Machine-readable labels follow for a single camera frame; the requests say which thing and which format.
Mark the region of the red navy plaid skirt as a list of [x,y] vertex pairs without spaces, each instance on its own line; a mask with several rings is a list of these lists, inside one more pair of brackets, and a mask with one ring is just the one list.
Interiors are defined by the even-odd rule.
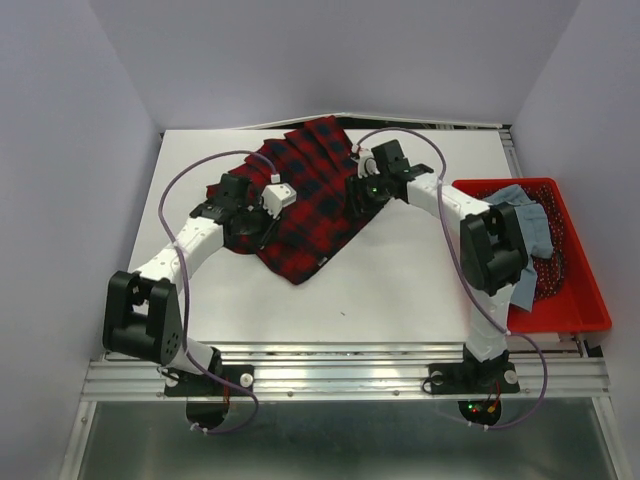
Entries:
[[282,139],[268,139],[258,152],[267,157],[281,180],[297,192],[263,249],[242,245],[228,248],[255,254],[273,273],[294,285],[310,279],[374,217],[350,218],[346,210],[345,180],[354,175],[352,142],[334,116],[307,121]]

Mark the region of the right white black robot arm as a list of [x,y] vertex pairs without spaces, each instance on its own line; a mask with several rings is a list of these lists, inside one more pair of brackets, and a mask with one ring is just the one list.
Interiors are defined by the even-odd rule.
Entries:
[[518,391],[507,317],[528,254],[514,207],[478,200],[432,168],[411,164],[396,140],[370,150],[356,145],[350,157],[357,170],[345,182],[348,212],[364,216],[398,199],[438,219],[472,304],[461,361],[429,364],[424,390],[436,395],[485,393],[494,386]]

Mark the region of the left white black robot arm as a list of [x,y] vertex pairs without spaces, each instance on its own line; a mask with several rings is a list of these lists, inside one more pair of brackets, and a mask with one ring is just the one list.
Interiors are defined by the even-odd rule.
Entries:
[[102,344],[105,349],[188,373],[199,393],[222,382],[221,353],[188,336],[188,281],[227,240],[264,239],[275,218],[262,207],[252,182],[224,174],[214,195],[197,205],[169,244],[132,272],[108,282]]

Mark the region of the light blue denim skirt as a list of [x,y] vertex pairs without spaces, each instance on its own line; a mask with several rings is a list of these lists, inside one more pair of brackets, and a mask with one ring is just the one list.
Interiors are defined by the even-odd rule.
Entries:
[[521,310],[531,312],[538,279],[533,258],[548,260],[554,252],[547,214],[543,206],[534,201],[517,184],[509,185],[496,191],[485,197],[484,201],[492,205],[507,203],[515,209],[527,252],[528,263],[521,272],[520,280],[513,291],[511,304]]

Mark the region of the dark red dotted skirt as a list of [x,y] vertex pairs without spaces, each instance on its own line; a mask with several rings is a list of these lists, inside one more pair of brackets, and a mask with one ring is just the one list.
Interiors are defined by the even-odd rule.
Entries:
[[[538,274],[534,297],[535,303],[536,301],[548,299],[556,295],[563,286],[565,278],[565,258],[562,247],[566,239],[566,228],[563,215],[560,212],[549,184],[521,187],[534,201],[543,206],[548,217],[551,240],[554,247],[554,252],[550,259],[533,258],[534,268]],[[498,190],[481,190],[478,197],[484,200],[485,197]]]

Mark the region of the red plastic bin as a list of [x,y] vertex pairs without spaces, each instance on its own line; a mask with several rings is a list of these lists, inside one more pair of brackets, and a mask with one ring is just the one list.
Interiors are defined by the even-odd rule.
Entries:
[[610,329],[611,319],[606,305],[560,190],[553,179],[476,179],[454,182],[456,188],[478,199],[481,190],[498,190],[513,184],[527,187],[550,185],[566,228],[566,239],[562,247],[565,278],[561,290],[548,299],[536,301],[531,312],[512,305],[508,315],[509,329],[520,333],[571,334]]

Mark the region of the aluminium right side rail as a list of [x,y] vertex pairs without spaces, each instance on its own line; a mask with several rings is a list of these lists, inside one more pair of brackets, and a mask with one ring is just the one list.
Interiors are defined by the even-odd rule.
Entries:
[[510,125],[502,125],[501,128],[498,130],[498,133],[503,146],[505,156],[507,158],[509,171],[512,177],[521,178],[522,169],[517,157],[515,143],[513,141],[513,137],[510,131]]

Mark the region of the aluminium front rail frame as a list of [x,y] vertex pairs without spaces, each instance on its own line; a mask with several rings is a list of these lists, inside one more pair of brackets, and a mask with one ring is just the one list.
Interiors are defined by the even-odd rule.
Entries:
[[[617,431],[603,358],[577,338],[541,336],[549,382],[546,396],[586,398],[593,404],[613,475],[632,473],[616,444]],[[250,364],[243,377],[262,404],[286,401],[434,400],[421,386],[431,363],[461,358],[457,343],[226,343],[224,365]],[[60,476],[77,479],[97,406],[101,402],[205,401],[225,397],[166,397],[159,367],[125,355],[107,353],[90,363]]]

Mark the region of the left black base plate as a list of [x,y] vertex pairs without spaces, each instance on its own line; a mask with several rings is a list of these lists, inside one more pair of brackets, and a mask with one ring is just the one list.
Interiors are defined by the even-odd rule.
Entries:
[[[166,397],[246,397],[237,389],[229,388],[206,375],[195,375],[172,368],[159,368],[159,373],[165,380],[164,395]],[[230,383],[244,387],[241,384],[243,377],[253,377],[255,368],[250,364],[225,365],[221,377]],[[244,387],[252,390],[252,385]]]

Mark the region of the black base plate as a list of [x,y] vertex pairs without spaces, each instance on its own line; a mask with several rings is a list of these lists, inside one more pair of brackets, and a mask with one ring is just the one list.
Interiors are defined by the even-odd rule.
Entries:
[[[159,373],[165,380],[164,395],[166,397],[246,397],[237,389],[229,388],[206,375],[195,375],[172,368],[159,368]],[[253,377],[255,368],[250,364],[225,365],[221,377],[230,383],[244,387],[241,384],[243,377]],[[252,390],[252,385],[244,387]]]
[[520,392],[518,376],[511,362],[432,363],[428,365],[428,374],[421,388],[431,395],[474,396]]

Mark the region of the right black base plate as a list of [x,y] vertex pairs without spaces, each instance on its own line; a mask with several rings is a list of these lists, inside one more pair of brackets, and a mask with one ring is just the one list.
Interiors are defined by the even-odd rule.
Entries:
[[511,362],[432,363],[428,365],[428,374],[421,388],[431,395],[474,396],[520,392],[518,376]]

